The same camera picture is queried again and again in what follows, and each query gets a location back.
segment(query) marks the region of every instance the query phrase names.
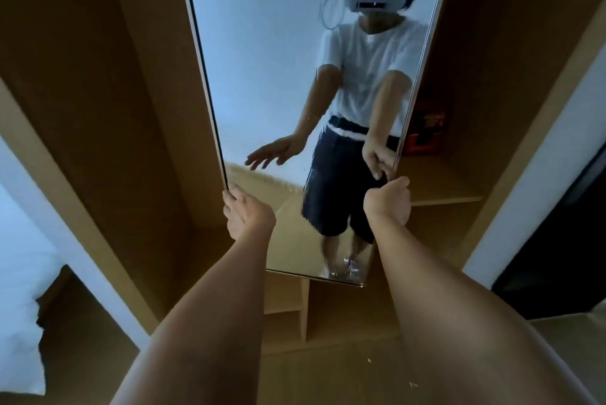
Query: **white bedding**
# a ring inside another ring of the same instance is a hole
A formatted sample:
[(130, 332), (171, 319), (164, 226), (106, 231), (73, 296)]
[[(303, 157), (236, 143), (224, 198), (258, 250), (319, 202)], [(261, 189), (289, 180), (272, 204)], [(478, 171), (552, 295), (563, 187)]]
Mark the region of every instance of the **white bedding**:
[(39, 298), (64, 265), (0, 185), (0, 392), (44, 394)]

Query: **neck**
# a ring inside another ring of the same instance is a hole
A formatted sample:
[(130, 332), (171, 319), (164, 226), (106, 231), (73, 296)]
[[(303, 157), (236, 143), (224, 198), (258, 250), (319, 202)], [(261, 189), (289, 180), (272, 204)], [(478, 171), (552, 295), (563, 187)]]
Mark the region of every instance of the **neck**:
[(367, 34), (383, 33), (397, 27), (404, 17), (397, 13), (368, 13), (360, 16), (359, 24)]

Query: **dark shorts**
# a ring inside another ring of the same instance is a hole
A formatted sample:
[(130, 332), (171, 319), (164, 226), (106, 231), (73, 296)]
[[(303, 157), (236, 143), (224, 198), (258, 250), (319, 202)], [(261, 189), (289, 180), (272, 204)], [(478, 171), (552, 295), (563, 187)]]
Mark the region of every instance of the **dark shorts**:
[[(375, 241), (363, 209), (364, 195), (371, 188), (385, 185), (387, 177), (375, 180), (362, 158), (363, 146), (363, 141), (343, 137), (328, 127), (320, 134), (302, 214), (322, 236), (340, 235), (349, 221), (360, 238), (369, 244)], [(387, 147), (396, 151), (398, 138), (390, 136)]]

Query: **reflected floor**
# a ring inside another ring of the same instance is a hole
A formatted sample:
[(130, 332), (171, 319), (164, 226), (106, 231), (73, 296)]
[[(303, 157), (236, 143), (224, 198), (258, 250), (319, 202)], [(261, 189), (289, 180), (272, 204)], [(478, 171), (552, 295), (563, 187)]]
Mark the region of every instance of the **reflected floor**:
[[(312, 278), (327, 278), (321, 235), (301, 215), (303, 187), (233, 163), (225, 163), (225, 169), (229, 181), (268, 203), (276, 212), (276, 228), (267, 253), (267, 268)], [(350, 255), (352, 238), (351, 228), (341, 235), (339, 262)], [(371, 249), (368, 246), (358, 256), (360, 272), (339, 275), (337, 279), (362, 284), (366, 278)]]

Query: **rectangular mirror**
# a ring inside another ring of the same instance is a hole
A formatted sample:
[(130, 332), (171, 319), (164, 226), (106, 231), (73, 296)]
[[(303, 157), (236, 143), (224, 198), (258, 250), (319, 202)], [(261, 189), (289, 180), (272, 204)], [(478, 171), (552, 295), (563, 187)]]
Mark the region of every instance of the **rectangular mirror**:
[(363, 285), (365, 193), (439, 143), (439, 104), (400, 141), (439, 0), (192, 1), (227, 179), (276, 212), (267, 269)]

